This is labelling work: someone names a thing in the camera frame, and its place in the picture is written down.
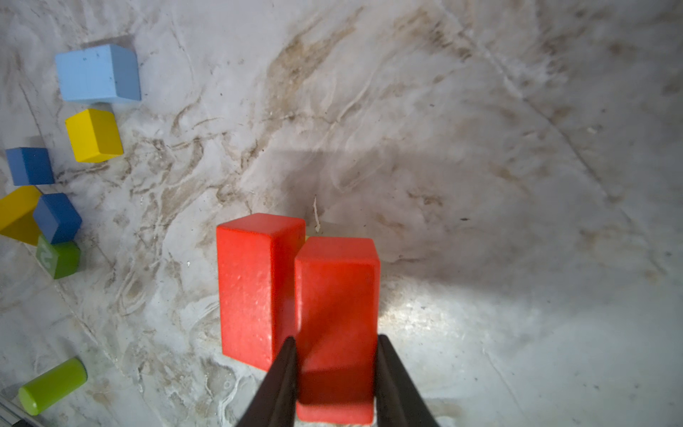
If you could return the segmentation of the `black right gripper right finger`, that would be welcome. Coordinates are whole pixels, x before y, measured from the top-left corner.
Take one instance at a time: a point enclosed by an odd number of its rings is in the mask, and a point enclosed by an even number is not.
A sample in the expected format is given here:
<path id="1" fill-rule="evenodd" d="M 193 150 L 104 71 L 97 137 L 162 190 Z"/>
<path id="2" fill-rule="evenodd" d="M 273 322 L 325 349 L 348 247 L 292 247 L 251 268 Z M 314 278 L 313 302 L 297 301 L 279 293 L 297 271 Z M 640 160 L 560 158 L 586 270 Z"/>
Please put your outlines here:
<path id="1" fill-rule="evenodd" d="M 385 334 L 378 336 L 375 398 L 379 427 L 439 426 Z"/>

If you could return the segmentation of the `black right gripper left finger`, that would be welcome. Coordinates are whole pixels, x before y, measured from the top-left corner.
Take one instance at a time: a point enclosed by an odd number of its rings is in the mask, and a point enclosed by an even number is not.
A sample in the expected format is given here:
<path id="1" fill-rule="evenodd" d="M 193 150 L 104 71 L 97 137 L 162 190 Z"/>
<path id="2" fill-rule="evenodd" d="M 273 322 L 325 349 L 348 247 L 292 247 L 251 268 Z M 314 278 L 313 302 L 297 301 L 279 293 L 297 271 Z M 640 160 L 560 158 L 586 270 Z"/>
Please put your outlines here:
<path id="1" fill-rule="evenodd" d="M 289 336 L 237 427 L 293 427 L 296 397 L 297 351 Z"/>

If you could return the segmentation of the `red rectangular block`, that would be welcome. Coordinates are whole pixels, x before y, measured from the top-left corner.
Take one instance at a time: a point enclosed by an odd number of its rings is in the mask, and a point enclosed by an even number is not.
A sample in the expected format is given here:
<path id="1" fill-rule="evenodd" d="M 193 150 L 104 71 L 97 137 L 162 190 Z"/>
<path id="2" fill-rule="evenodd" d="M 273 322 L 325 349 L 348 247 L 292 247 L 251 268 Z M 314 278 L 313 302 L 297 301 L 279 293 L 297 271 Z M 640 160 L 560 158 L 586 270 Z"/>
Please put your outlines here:
<path id="1" fill-rule="evenodd" d="M 373 422 L 380 277 L 370 238 L 312 237 L 295 257 L 300 420 Z"/>
<path id="2" fill-rule="evenodd" d="M 254 213 L 216 227 L 222 353 L 267 371 L 295 333 L 300 218 Z"/>

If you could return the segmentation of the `light blue rectangular block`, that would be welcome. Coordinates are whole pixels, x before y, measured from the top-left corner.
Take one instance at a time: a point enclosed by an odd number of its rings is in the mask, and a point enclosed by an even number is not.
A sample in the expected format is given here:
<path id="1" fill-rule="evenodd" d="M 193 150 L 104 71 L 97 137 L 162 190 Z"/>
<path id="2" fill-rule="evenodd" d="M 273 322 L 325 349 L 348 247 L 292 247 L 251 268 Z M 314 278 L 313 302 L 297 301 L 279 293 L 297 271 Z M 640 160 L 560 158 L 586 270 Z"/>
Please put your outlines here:
<path id="1" fill-rule="evenodd" d="M 137 55 L 117 44 L 59 53 L 55 65 L 64 101 L 83 104 L 142 100 Z"/>

